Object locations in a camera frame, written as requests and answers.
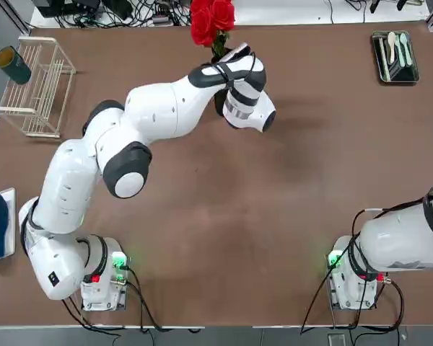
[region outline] brown table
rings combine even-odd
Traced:
[[[402,29],[412,36],[421,80],[382,86],[369,37]],[[35,35],[57,38],[80,72],[64,138],[80,137],[99,101],[124,102],[131,88],[179,79],[210,58],[184,27]],[[152,145],[140,195],[117,200],[99,184],[80,230],[115,237],[133,257],[160,324],[301,324],[324,256],[350,232],[354,214],[433,185],[433,34],[423,22],[238,27],[231,44],[243,40],[267,68],[278,112],[270,131],[233,130],[208,107],[189,136]],[[0,190],[15,187],[19,207],[39,194],[57,145],[0,122]],[[433,324],[433,272],[391,276],[406,296],[404,323]],[[393,323],[398,300],[386,291],[363,322]],[[127,312],[92,319],[138,324],[130,296]],[[350,321],[339,314],[338,322]],[[18,245],[0,262],[0,325],[73,323],[46,298]],[[309,323],[331,324],[325,290]]]

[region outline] flower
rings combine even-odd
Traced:
[[[191,37],[197,45],[212,46],[218,54],[224,51],[226,32],[234,27],[234,21],[231,0],[193,0],[191,3]]]
[[[213,0],[194,0],[191,3],[191,14],[197,13],[202,9],[209,9]]]
[[[231,30],[235,20],[234,6],[231,4],[231,0],[214,0],[211,5],[211,16],[214,26],[218,30]]]
[[[202,7],[192,13],[191,37],[197,45],[209,47],[217,37],[217,29],[212,21],[210,8]]]

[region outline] robotic arm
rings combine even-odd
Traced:
[[[331,272],[332,305],[339,309],[373,306],[379,272],[433,269],[433,188],[419,200],[380,211],[356,241],[340,237],[328,256],[333,265],[345,252]]]
[[[83,127],[83,138],[59,146],[40,197],[19,211],[22,246],[47,297],[68,298],[80,287],[85,309],[113,310],[119,302],[125,282],[113,264],[116,254],[122,254],[118,242],[73,235],[101,177],[113,196],[136,195],[147,180],[150,144],[190,133],[222,90],[227,96],[218,111],[231,126],[268,129],[276,111],[263,91],[265,68],[249,52],[242,45],[178,81],[137,87],[128,93],[125,107],[101,102]]]

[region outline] green cup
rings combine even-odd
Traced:
[[[10,45],[0,50],[0,68],[16,84],[26,84],[30,79],[29,66]]]

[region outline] utensil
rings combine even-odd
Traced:
[[[378,39],[378,44],[380,46],[380,52],[382,53],[382,65],[383,65],[383,71],[385,72],[385,80],[390,81],[390,72],[388,70],[387,65],[387,55],[385,53],[385,44],[383,43],[383,38]]]
[[[401,44],[399,43],[399,36],[398,35],[396,35],[395,45],[396,45],[397,51],[398,51],[399,66],[406,67],[406,63],[404,62],[403,50],[401,49]]]
[[[390,31],[388,33],[387,42],[390,46],[390,63],[395,62],[395,41],[396,41],[396,34],[393,31]]]
[[[399,40],[403,44],[404,52],[406,53],[407,66],[412,66],[411,52],[409,52],[409,47],[407,46],[408,39],[407,39],[406,34],[404,34],[404,33],[400,34]]]

